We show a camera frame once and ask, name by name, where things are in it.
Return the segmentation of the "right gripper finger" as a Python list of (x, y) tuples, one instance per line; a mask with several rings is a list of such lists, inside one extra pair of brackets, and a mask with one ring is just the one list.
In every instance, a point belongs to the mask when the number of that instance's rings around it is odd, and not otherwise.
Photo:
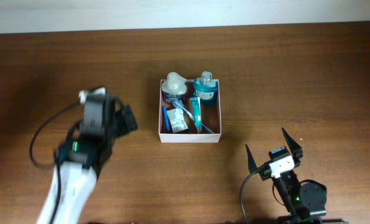
[(301, 159), (303, 157), (302, 147), (292, 137), (290, 137), (284, 128), (282, 128), (282, 132), (292, 155), (297, 159)]
[(249, 172), (252, 174), (253, 172), (255, 172), (258, 167), (255, 163), (255, 160), (251, 154), (251, 151), (250, 151), (250, 148), (247, 144), (245, 144), (245, 147), (246, 147), (246, 152), (247, 152), (247, 166), (248, 166), (248, 170)]

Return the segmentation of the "blue disposable razor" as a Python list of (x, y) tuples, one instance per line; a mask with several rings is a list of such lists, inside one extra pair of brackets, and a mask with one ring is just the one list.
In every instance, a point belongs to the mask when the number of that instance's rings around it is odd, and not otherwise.
[(163, 112), (163, 117), (164, 117), (164, 125), (165, 125), (165, 130), (166, 133), (170, 133), (170, 122), (169, 122), (169, 116), (167, 113), (167, 107), (165, 105), (162, 106), (162, 112)]

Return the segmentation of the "green white packet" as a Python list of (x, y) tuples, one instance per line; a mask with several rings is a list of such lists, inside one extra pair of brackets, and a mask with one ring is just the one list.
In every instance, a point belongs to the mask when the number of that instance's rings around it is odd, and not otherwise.
[(182, 109), (172, 109), (168, 110), (167, 112), (170, 126), (172, 128), (172, 132), (174, 134), (182, 132), (182, 131), (188, 131), (188, 126), (185, 121), (183, 110)]

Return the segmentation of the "blue white toothbrush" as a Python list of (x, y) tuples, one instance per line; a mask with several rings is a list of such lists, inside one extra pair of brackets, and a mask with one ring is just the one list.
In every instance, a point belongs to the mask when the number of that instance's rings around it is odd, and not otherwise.
[[(192, 121), (194, 121), (195, 119), (194, 119), (194, 117), (193, 117), (193, 115), (191, 114), (191, 112), (189, 112), (182, 104), (181, 104), (181, 102), (179, 102), (178, 100), (175, 100), (175, 101), (173, 101), (172, 102), (172, 104), (174, 105), (174, 107), (176, 107), (176, 108), (180, 108), (180, 109), (182, 109), (187, 115), (188, 115), (188, 117), (192, 120)], [(204, 125), (203, 123), (201, 124), (202, 126), (203, 126), (203, 128), (206, 130), (206, 131), (208, 131), (210, 134), (214, 134), (214, 132), (210, 129), (210, 128), (208, 128), (206, 125)]]

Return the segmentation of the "clear cap deodorant bottle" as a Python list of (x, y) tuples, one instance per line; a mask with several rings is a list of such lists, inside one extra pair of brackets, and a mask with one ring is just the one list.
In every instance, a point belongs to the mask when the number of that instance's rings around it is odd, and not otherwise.
[(186, 79), (178, 73), (170, 72), (167, 75), (167, 80), (161, 86), (163, 100), (167, 103), (172, 103), (175, 100), (182, 101), (187, 92), (185, 82)]

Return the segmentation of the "green toothpaste tube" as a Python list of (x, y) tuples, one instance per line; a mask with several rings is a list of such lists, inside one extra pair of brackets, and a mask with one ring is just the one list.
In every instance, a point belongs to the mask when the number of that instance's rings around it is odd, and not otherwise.
[(201, 109), (200, 109), (200, 98), (199, 97), (191, 97), (190, 98), (193, 110), (193, 120), (195, 122), (195, 127), (197, 134), (202, 133), (202, 121), (201, 121)]

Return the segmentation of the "blue mouthwash bottle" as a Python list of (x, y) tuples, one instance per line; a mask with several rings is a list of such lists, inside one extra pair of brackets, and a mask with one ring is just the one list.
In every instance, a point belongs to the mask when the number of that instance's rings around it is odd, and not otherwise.
[(213, 75), (209, 71), (201, 74), (201, 77), (194, 79), (193, 82), (195, 97), (200, 98), (203, 105), (214, 105), (218, 92), (218, 81), (213, 79)]

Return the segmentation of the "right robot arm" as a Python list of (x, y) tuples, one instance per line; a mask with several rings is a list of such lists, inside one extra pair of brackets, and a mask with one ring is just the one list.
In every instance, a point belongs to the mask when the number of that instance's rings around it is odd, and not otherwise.
[(288, 215), (277, 219), (279, 223), (345, 223), (344, 220), (323, 220), (326, 215), (327, 187), (315, 180), (300, 181), (294, 169), (300, 165), (303, 157), (302, 147), (282, 129), (287, 147), (281, 146), (269, 152), (270, 160), (257, 166), (248, 145), (247, 165), (250, 174), (244, 179), (239, 190), (239, 201), (244, 221), (249, 222), (244, 208), (243, 189), (254, 175), (260, 175), (262, 180), (272, 180), (273, 193), (278, 192)]

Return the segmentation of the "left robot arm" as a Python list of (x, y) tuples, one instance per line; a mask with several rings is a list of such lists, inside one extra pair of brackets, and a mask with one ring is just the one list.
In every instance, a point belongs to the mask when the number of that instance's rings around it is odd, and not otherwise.
[(79, 100), (59, 111), (42, 126), (76, 106), (84, 107), (83, 118), (76, 121), (53, 154), (51, 164), (30, 159), (39, 169), (53, 169), (52, 183), (37, 223), (77, 223), (94, 191), (104, 164), (113, 153), (117, 138), (137, 129), (129, 105), (108, 93), (103, 86), (82, 90)]

